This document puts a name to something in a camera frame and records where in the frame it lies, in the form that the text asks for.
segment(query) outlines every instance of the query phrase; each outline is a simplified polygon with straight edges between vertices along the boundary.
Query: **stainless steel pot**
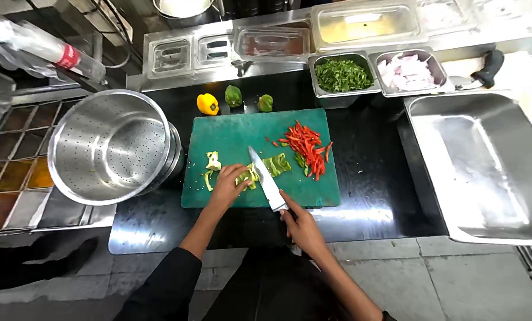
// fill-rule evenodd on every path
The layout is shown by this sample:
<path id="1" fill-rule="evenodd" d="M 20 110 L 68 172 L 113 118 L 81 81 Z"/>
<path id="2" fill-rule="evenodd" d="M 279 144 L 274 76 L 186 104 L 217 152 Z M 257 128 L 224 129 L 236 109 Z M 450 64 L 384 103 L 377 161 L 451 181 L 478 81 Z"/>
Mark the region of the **stainless steel pot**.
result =
<path id="1" fill-rule="evenodd" d="M 176 128 L 151 98 L 115 89 L 85 98 L 60 120 L 48 168 L 70 199 L 102 206 L 154 189 L 181 154 Z"/>
<path id="2" fill-rule="evenodd" d="M 192 12 L 194 12 L 194 14 L 190 17 L 177 17 L 174 12 L 166 12 L 159 6 L 160 2 L 161 0 L 153 0 L 153 5 L 161 17 L 165 18 L 165 22 L 171 27 L 171 29 L 182 29 L 220 21 L 220 13 L 213 6 L 214 0 L 200 2 L 197 8 L 193 8 Z"/>

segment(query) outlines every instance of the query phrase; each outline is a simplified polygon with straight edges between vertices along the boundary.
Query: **green cutting board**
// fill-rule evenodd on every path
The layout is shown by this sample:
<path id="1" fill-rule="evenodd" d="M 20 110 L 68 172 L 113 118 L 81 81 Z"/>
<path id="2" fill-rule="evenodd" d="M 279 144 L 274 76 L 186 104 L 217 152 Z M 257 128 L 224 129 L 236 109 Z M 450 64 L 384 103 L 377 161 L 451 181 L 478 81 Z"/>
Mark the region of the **green cutting board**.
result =
<path id="1" fill-rule="evenodd" d="M 305 207 L 338 206 L 340 195 L 333 149 L 329 153 L 329 163 L 325 164 L 325 175 L 321 175 L 319 181 L 315 181 L 314 175 L 310 178 L 305 177 L 304 169 L 293 159 L 294 152 L 290 147 L 276 147 L 266 141 L 266 137 L 271 141 L 284 138 L 284 133 L 288 131 L 288 127 L 296 125 L 296 120 L 299 120 L 302 126 L 317 131 L 324 146 L 331 141 L 327 116 L 322 108 L 195 118 L 181 205 L 184 208 L 205 207 L 211 197 L 211 192 L 206 189 L 201 175 L 207 171 L 205 169 L 208 164 L 207 152 L 219 152 L 219 162 L 223 166 L 237 163 L 248 165 L 251 163 L 248 154 L 249 145 L 262 159 L 282 152 L 286 154 L 291 171 L 283 172 L 274 178 L 274 181 L 299 204 Z M 213 187 L 216 177 L 217 172 L 214 172 L 210 181 Z M 256 186 L 255 190 L 248 188 L 242 192 L 233 206 L 269 207 L 262 186 L 259 183 L 256 183 Z"/>

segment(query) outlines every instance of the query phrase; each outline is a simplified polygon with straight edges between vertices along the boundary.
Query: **yellow bell pepper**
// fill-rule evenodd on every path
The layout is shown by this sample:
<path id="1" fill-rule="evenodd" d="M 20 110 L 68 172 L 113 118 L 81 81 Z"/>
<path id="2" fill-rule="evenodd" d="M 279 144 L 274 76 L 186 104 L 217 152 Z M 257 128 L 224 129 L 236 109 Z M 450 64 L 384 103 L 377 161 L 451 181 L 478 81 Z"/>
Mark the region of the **yellow bell pepper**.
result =
<path id="1" fill-rule="evenodd" d="M 196 105 L 203 114 L 215 116 L 219 113 L 219 102 L 211 94 L 198 95 Z"/>

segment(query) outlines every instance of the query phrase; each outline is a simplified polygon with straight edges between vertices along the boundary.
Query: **stainless steel sink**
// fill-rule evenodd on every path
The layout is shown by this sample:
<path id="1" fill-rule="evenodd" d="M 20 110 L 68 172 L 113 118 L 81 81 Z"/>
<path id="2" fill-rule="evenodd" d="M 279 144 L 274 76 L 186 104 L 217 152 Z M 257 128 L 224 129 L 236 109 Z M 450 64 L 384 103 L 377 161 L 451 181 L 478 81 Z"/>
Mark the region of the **stainless steel sink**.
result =
<path id="1" fill-rule="evenodd" d="M 505 91 L 477 91 L 409 98 L 405 110 L 413 137 L 402 124 L 399 133 L 425 212 L 437 206 L 454 240 L 532 245 L 532 126 L 521 107 Z"/>

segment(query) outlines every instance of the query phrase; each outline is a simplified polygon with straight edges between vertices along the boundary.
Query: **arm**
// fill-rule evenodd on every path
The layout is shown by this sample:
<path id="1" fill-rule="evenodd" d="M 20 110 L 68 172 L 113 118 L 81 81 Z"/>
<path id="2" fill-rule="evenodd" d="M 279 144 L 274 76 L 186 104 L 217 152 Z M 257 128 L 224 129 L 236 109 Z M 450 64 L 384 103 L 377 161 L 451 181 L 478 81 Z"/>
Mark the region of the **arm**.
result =
<path id="1" fill-rule="evenodd" d="M 218 224 L 227 209 L 232 206 L 232 203 L 234 203 L 242 190 L 252 182 L 247 180 L 235 186 L 234 181 L 236 178 L 247 170 L 248 167 L 241 164 L 224 166 L 220 170 L 208 205 L 200 213 L 195 225 L 179 247 L 191 252 L 198 259 L 202 259 L 216 224 Z"/>
<path id="2" fill-rule="evenodd" d="M 326 276 L 328 285 L 353 319 L 356 321 L 383 320 L 383 312 L 337 262 L 325 244 L 313 216 L 293 201 L 284 191 L 280 190 L 280 194 L 297 216 L 297 220 L 294 221 L 288 211 L 280 211 L 282 215 L 280 218 L 288 226 L 288 237 L 291 237 L 299 248 L 319 266 L 319 269 Z"/>
<path id="3" fill-rule="evenodd" d="M 240 164 L 220 170 L 208 205 L 195 225 L 159 263 L 145 283 L 135 290 L 115 317 L 124 320 L 186 320 L 188 306 L 202 266 L 201 258 L 220 218 L 250 182 L 235 186 L 234 180 L 248 170 Z"/>

